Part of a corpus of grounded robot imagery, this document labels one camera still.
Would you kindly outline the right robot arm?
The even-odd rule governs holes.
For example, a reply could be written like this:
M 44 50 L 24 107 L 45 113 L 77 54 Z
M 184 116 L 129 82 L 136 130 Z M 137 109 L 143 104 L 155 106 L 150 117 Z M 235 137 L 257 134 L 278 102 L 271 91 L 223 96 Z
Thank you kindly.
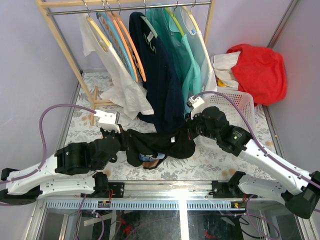
M 283 204 L 291 213 L 309 219 L 320 200 L 320 173 L 287 162 L 269 151 L 252 132 L 229 124 L 218 107 L 211 106 L 202 112 L 186 115 L 190 136 L 212 139 L 224 152 L 247 161 L 273 179 L 265 180 L 236 172 L 228 182 L 228 192 L 233 197 L 252 194 Z

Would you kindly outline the black t shirt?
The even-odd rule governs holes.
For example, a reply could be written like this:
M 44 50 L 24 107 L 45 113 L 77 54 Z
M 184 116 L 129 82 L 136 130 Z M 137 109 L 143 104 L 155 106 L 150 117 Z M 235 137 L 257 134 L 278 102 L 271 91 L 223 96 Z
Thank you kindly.
M 164 154 L 176 159 L 190 158 L 195 152 L 194 139 L 197 136 L 187 123 L 173 133 L 164 131 L 142 133 L 128 129 L 123 131 L 123 146 L 127 162 L 139 167 L 143 164 L 139 155 L 153 157 L 156 154 Z

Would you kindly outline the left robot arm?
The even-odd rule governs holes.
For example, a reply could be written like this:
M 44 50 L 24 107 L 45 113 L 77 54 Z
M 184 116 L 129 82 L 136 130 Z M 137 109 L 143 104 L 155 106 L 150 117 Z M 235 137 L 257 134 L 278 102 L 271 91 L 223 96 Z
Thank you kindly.
M 111 198 L 103 169 L 115 163 L 117 153 L 124 150 L 124 130 L 100 129 L 102 138 L 91 142 L 70 143 L 44 161 L 23 170 L 5 168 L 1 179 L 5 188 L 0 192 L 2 206 L 22 206 L 39 199 L 59 196 Z

